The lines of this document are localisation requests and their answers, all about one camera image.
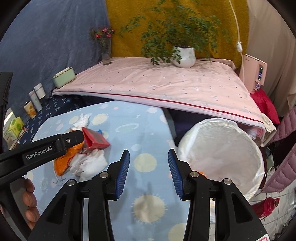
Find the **trash bin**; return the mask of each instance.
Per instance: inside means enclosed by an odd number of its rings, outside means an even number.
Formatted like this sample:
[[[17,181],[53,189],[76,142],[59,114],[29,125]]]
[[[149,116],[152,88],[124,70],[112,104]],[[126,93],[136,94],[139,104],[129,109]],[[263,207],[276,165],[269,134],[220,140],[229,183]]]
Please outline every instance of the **trash bin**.
[[[264,177],[264,162],[258,146],[234,121],[205,119],[193,126],[178,146],[179,160],[208,179],[231,179],[249,201]],[[210,201],[211,221],[215,221]]]

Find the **red cushion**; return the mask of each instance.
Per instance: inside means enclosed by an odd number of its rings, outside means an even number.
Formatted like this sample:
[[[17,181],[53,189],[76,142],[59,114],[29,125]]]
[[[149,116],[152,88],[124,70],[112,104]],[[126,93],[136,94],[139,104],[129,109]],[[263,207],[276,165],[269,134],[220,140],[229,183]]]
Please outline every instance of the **red cushion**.
[[[269,97],[265,94],[263,89],[259,89],[258,91],[255,91],[254,94],[251,94],[251,97],[261,110],[261,112],[268,116],[268,118],[272,121],[273,124],[279,125],[279,117],[277,114],[277,111],[269,99]]]

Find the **human hand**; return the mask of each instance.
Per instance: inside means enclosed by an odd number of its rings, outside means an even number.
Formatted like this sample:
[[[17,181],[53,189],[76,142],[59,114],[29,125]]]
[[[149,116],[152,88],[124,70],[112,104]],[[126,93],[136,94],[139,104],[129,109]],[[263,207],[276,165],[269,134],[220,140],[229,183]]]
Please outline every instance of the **human hand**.
[[[27,189],[26,192],[22,195],[22,200],[26,206],[29,208],[25,211],[25,216],[29,220],[28,226],[30,229],[33,229],[36,222],[40,218],[39,211],[37,209],[37,200],[35,195],[33,194],[35,187],[30,179],[25,179],[25,187]],[[5,216],[5,210],[0,206],[0,210]]]

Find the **mustard yellow backdrop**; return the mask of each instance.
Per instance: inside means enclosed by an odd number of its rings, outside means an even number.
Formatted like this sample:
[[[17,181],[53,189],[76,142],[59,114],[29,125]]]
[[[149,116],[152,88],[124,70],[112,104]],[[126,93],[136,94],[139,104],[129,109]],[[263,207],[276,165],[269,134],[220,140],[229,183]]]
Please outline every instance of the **mustard yellow backdrop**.
[[[240,39],[244,52],[247,50],[249,34],[249,12],[246,0],[231,0],[237,20],[239,23]],[[143,10],[155,7],[158,0],[106,0],[108,15],[113,29],[117,31],[112,37],[113,57],[141,57],[142,42],[141,33],[147,29],[147,21],[153,20],[156,16],[150,13],[143,13]],[[241,56],[236,50],[237,27],[232,13],[229,0],[200,0],[199,4],[191,0],[180,0],[180,4],[190,7],[201,16],[211,17],[216,15],[221,21],[221,28],[229,32],[229,40],[226,40],[220,31],[218,37],[218,52],[212,53],[214,58],[232,60],[236,67],[241,65]],[[141,21],[141,26],[135,28],[133,33],[124,33],[120,37],[120,27],[127,24],[135,16],[144,15],[146,21]]]

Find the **power cord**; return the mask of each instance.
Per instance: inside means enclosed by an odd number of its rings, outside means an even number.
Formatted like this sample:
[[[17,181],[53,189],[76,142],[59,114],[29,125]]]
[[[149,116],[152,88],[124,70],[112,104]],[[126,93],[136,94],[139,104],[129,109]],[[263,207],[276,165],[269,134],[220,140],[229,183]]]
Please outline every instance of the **power cord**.
[[[238,41],[237,41],[237,51],[240,53],[241,57],[242,57],[242,75],[243,75],[243,83],[244,83],[244,57],[242,55],[242,43],[240,41],[240,33],[239,33],[239,24],[238,24],[238,21],[237,21],[237,16],[235,14],[235,11],[233,9],[233,6],[232,6],[232,3],[231,3],[231,0],[229,0],[229,4],[230,4],[230,7],[232,9],[232,12],[233,12],[233,15],[234,15],[234,18],[235,18],[235,22],[237,24],[237,35],[238,35]]]

